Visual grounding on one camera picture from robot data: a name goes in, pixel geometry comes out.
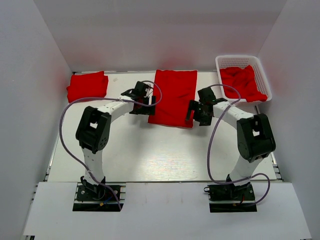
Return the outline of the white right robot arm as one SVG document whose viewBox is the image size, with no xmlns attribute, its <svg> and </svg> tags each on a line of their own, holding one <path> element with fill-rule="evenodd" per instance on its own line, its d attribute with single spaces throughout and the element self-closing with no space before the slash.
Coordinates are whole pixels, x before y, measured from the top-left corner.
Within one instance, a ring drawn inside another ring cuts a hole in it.
<svg viewBox="0 0 320 240">
<path fill-rule="evenodd" d="M 264 176 L 269 180 L 265 173 L 254 173 L 262 160 L 276 149 L 276 141 L 267 115 L 246 112 L 234 106 L 233 103 L 223 100 L 206 103 L 191 100 L 187 109 L 187 120 L 191 118 L 191 113 L 193 113 L 193 120 L 199 122 L 200 126 L 209 126 L 212 118 L 217 118 L 206 154 L 207 173 L 213 183 L 242 187 L 257 176 Z M 210 169 L 211 148 L 221 121 L 226 122 L 236 130 L 237 150 L 239 152 L 238 160 L 225 181 L 215 180 Z"/>
</svg>

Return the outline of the white plastic basket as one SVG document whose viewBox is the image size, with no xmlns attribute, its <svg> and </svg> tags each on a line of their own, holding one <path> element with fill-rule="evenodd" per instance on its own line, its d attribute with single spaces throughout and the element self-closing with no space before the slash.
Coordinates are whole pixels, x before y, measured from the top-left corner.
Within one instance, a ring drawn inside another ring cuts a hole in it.
<svg viewBox="0 0 320 240">
<path fill-rule="evenodd" d="M 265 94 L 267 96 L 267 100 L 247 102 L 245 99 L 241 98 L 241 100 L 236 103 L 238 106 L 254 106 L 272 99 L 272 93 L 267 77 L 265 75 L 261 62 L 257 57 L 252 55 L 219 55 L 215 58 L 215 63 L 220 84 L 222 84 L 220 69 L 229 67 L 239 67 L 241 69 L 244 69 L 247 66 L 252 66 L 254 70 L 254 79 L 257 85 L 257 89 L 262 94 Z M 233 102 L 238 99 L 238 95 L 240 94 L 235 88 L 225 84 L 222 85 L 223 86 L 221 86 L 220 89 L 223 98 L 227 99 L 229 102 Z"/>
</svg>

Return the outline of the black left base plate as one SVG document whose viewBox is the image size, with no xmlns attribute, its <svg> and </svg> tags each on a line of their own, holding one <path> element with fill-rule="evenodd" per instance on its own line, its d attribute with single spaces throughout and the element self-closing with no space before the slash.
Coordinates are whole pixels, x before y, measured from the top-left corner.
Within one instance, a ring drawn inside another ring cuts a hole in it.
<svg viewBox="0 0 320 240">
<path fill-rule="evenodd" d="M 120 212 L 118 202 L 107 188 L 102 193 L 94 195 L 82 184 L 78 184 L 72 207 L 73 212 Z"/>
</svg>

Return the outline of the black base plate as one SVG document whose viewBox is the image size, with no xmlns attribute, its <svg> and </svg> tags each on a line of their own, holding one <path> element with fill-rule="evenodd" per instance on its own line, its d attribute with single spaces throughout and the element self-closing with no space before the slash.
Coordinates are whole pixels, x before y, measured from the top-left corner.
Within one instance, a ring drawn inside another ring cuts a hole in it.
<svg viewBox="0 0 320 240">
<path fill-rule="evenodd" d="M 255 193 L 251 183 L 243 186 L 211 184 L 207 185 L 203 191 L 208 194 L 210 213 L 257 212 Z"/>
<path fill-rule="evenodd" d="M 72 207 L 73 212 L 120 212 L 118 202 L 107 188 L 102 193 L 94 195 L 82 184 L 78 184 Z"/>
</svg>

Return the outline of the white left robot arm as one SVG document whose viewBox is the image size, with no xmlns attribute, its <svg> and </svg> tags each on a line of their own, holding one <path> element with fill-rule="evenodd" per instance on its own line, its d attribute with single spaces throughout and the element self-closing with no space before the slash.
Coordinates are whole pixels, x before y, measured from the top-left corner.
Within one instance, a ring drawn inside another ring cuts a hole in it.
<svg viewBox="0 0 320 240">
<path fill-rule="evenodd" d="M 91 191 L 95 191 L 100 186 L 99 183 L 106 183 L 102 168 L 102 152 L 109 140 L 111 123 L 127 113 L 154 115 L 155 106 L 145 107 L 125 97 L 124 100 L 111 101 L 99 108 L 88 106 L 84 109 L 75 137 L 82 149 L 84 163 L 88 167 L 81 183 Z"/>
</svg>

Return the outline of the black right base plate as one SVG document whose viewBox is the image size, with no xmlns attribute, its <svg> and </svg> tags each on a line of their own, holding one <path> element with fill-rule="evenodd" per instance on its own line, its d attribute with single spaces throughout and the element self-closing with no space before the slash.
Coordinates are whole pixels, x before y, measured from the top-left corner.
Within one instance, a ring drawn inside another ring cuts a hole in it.
<svg viewBox="0 0 320 240">
<path fill-rule="evenodd" d="M 251 183 L 243 186 L 211 184 L 207 185 L 203 191 L 208 194 L 210 213 L 257 212 L 255 193 Z"/>
</svg>

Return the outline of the red t-shirts in basket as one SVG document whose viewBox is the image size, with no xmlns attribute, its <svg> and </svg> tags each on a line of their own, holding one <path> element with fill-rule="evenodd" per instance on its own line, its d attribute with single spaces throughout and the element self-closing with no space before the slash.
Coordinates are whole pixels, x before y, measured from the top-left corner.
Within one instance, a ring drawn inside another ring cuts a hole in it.
<svg viewBox="0 0 320 240">
<path fill-rule="evenodd" d="M 228 85 L 236 89 L 241 98 L 247 102 L 261 101 L 265 102 L 268 97 L 258 91 L 255 82 L 255 72 L 251 65 L 245 68 L 227 67 L 220 69 L 222 84 Z"/>
</svg>

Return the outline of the red t-shirt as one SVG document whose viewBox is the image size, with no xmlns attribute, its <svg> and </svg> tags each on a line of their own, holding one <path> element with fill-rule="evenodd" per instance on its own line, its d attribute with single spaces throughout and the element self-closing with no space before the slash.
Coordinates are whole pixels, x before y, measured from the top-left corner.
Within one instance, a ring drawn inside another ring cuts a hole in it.
<svg viewBox="0 0 320 240">
<path fill-rule="evenodd" d="M 160 70 L 155 72 L 154 82 L 159 86 L 153 96 L 160 101 L 149 124 L 169 127 L 192 128 L 193 120 L 186 120 L 189 102 L 195 99 L 198 72 Z"/>
<path fill-rule="evenodd" d="M 107 94 L 109 78 L 103 71 L 72 75 L 70 85 L 66 88 L 69 103 L 89 97 L 103 98 Z"/>
</svg>

